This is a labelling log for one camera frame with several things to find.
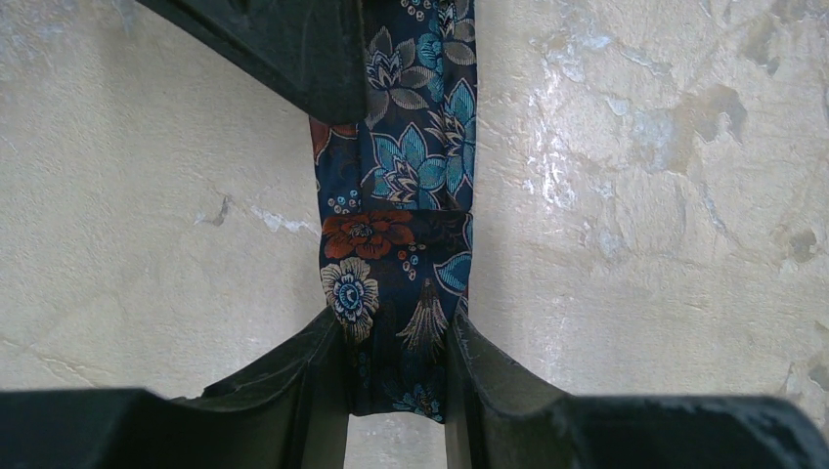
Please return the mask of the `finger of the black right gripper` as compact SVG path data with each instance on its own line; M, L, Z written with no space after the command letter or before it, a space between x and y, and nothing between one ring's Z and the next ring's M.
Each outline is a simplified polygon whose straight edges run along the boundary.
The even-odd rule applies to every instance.
M348 0L143 0L328 125L368 113L363 5Z

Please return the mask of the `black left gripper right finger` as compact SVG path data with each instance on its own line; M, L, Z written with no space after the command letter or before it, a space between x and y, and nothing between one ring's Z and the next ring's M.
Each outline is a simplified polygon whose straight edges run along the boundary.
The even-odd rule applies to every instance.
M828 447L768 396L577 396L495 346L464 313L447 334L452 468L824 468Z

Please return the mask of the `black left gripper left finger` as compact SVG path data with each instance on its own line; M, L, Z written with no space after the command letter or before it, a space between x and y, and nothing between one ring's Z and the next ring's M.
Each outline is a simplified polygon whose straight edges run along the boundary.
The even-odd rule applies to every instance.
M3 392L5 468L340 468L349 409L331 310L206 387Z

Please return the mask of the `navy floral tie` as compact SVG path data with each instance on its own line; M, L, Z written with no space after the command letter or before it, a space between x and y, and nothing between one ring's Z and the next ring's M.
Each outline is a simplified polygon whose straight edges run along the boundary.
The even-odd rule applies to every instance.
M446 333L472 261L477 54L471 0L369 1L368 114L310 124L320 276L350 410L446 416Z

